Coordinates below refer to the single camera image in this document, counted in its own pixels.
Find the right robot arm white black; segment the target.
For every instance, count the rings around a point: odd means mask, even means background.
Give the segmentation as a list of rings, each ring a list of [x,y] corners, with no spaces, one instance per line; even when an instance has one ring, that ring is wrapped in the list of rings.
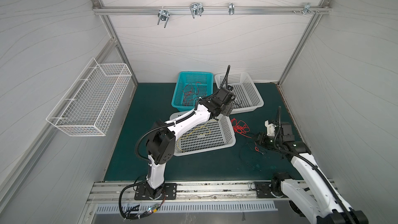
[[[333,187],[317,165],[314,156],[304,142],[295,141],[292,126],[283,122],[281,110],[274,121],[265,122],[266,132],[260,132],[255,143],[280,153],[299,172],[307,184],[299,182],[286,172],[277,172],[268,185],[256,184],[258,198],[270,194],[274,198],[289,198],[292,210],[306,217],[312,224],[367,224],[366,215],[355,210]]]

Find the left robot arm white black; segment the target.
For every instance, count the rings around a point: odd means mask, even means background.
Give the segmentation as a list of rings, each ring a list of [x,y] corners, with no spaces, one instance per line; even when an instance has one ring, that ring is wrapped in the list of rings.
[[[145,187],[158,192],[163,188],[166,163],[174,155],[175,144],[187,131],[219,115],[229,116],[236,95],[228,85],[231,66],[228,65],[224,79],[211,95],[199,97],[194,108],[173,120],[156,121],[136,142],[135,155],[148,163]]]

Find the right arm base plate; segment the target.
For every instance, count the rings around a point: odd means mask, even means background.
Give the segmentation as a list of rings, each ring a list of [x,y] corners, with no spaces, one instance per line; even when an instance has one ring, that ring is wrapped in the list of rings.
[[[250,183],[249,188],[255,192],[257,199],[288,199],[285,195],[274,194],[270,181],[254,181]]]

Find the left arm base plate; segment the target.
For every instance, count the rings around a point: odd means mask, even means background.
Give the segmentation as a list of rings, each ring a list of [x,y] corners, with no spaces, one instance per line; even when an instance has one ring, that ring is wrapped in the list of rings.
[[[177,195],[176,183],[163,183],[160,187],[152,189],[148,183],[137,186],[134,200],[175,200]]]

